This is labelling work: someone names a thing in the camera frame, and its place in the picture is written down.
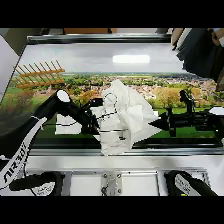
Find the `wooden rack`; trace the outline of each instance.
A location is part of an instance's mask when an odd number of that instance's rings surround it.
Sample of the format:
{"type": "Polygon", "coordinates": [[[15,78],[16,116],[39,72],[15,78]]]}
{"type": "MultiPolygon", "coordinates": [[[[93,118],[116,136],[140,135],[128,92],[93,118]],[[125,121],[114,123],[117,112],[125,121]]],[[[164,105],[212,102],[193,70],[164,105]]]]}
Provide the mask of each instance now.
{"type": "Polygon", "coordinates": [[[18,65],[15,70],[19,73],[19,76],[14,76],[12,81],[16,84],[17,88],[22,89],[34,86],[48,86],[52,84],[64,83],[64,79],[60,76],[60,73],[65,72],[65,70],[61,68],[57,60],[56,62],[59,68],[56,68],[53,61],[51,61],[53,69],[47,62],[45,62],[47,69],[42,63],[40,63],[40,67],[38,67],[36,63],[34,63],[33,66],[29,64],[29,68],[26,65],[23,65],[24,68],[18,65]]]}

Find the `sky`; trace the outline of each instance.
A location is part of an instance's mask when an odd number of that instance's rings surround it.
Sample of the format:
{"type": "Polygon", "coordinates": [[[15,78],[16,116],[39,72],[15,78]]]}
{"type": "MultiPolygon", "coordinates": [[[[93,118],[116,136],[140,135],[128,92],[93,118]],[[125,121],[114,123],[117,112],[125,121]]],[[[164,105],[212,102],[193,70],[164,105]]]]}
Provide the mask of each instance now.
{"type": "Polygon", "coordinates": [[[76,43],[28,45],[19,65],[59,61],[66,73],[186,73],[169,43],[76,43]],[[114,55],[148,55],[147,64],[114,63],[114,55]]]}

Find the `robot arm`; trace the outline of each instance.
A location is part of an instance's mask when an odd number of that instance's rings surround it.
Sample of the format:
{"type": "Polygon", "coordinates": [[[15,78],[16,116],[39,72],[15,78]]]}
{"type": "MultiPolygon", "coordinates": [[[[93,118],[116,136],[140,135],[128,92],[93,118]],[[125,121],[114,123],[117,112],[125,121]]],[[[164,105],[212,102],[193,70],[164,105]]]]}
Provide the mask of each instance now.
{"type": "Polygon", "coordinates": [[[58,90],[37,108],[25,124],[0,137],[0,189],[15,179],[29,155],[36,134],[55,113],[71,116],[82,125],[83,132],[98,133],[97,121],[90,110],[78,108],[65,91],[58,90]]]}

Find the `landscape picture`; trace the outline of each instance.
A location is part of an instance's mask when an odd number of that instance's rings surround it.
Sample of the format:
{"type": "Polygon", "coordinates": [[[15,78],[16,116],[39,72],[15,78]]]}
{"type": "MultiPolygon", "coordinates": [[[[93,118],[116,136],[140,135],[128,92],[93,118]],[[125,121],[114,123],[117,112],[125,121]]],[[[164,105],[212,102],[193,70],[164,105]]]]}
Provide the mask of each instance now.
{"type": "MultiPolygon", "coordinates": [[[[101,97],[103,90],[110,87],[115,79],[136,89],[144,96],[158,114],[173,108],[174,113],[186,111],[184,103],[180,102],[180,90],[186,90],[195,99],[196,111],[213,106],[224,106],[224,93],[216,92],[216,83],[210,79],[200,78],[191,74],[61,74],[64,83],[46,86],[35,86],[26,89],[17,88],[16,83],[10,81],[0,110],[0,128],[4,126],[9,132],[16,126],[16,122],[25,121],[35,109],[56,90],[68,92],[73,101],[82,106],[92,98],[101,97]]],[[[55,124],[56,118],[49,121],[55,124]]],[[[55,126],[49,126],[39,133],[39,137],[53,137],[55,126]]],[[[196,133],[194,128],[177,130],[177,137],[214,137],[211,132],[196,133]]],[[[153,137],[169,137],[167,132],[160,132],[153,137]]]]}

